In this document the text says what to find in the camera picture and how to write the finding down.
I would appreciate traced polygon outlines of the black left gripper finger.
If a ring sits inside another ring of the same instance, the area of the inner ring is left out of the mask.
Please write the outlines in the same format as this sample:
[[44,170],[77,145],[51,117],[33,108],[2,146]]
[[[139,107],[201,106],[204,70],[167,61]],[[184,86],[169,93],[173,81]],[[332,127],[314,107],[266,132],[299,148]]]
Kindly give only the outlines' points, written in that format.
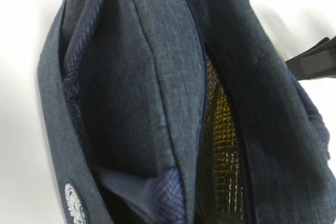
[[323,38],[286,65],[298,80],[335,78],[335,37]]

